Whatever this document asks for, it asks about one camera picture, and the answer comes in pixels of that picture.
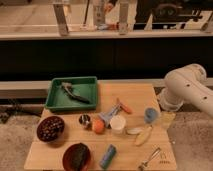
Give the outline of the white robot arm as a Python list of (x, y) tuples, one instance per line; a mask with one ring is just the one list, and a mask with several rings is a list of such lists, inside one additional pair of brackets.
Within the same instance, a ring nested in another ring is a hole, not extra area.
[(178, 111), (185, 101), (213, 117), (213, 90), (203, 82), (207, 73), (199, 64), (189, 64), (172, 70), (164, 77), (165, 87), (158, 95), (161, 108)]

